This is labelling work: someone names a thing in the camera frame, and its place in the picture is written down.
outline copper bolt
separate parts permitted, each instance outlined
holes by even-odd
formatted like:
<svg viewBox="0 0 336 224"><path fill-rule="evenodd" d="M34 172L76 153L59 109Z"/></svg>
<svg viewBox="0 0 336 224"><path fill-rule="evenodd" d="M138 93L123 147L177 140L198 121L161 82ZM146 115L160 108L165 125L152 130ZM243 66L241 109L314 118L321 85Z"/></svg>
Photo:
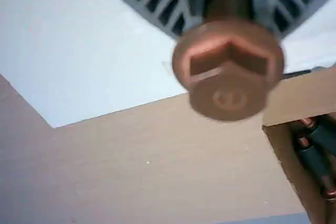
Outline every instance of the copper bolt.
<svg viewBox="0 0 336 224"><path fill-rule="evenodd" d="M211 0L205 22L178 42L173 70L200 114L221 121L252 116L280 81L278 41L250 20L249 0Z"/></svg>

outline cardboard flap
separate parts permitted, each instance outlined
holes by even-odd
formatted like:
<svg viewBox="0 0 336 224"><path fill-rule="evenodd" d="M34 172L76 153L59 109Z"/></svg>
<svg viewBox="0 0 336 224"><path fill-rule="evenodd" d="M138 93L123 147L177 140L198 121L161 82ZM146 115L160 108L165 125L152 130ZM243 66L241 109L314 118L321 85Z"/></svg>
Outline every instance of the cardboard flap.
<svg viewBox="0 0 336 224"><path fill-rule="evenodd" d="M271 92L263 123L271 126L336 111L336 68L283 80Z"/></svg>

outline tan cardboard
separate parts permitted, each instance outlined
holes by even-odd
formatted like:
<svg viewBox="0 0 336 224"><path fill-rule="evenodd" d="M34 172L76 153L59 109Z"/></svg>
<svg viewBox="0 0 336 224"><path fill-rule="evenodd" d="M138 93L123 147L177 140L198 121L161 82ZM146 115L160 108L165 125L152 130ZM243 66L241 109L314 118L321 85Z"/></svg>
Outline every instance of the tan cardboard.
<svg viewBox="0 0 336 224"><path fill-rule="evenodd" d="M320 188L300 164L286 123L336 111L336 68L284 80L270 96L264 131L313 224L326 221Z"/></svg>
<svg viewBox="0 0 336 224"><path fill-rule="evenodd" d="M304 212L261 129L187 95L52 129L0 78L3 223L222 223Z"/></svg>
<svg viewBox="0 0 336 224"><path fill-rule="evenodd" d="M336 111L336 68L283 80L270 94L265 126Z"/></svg>

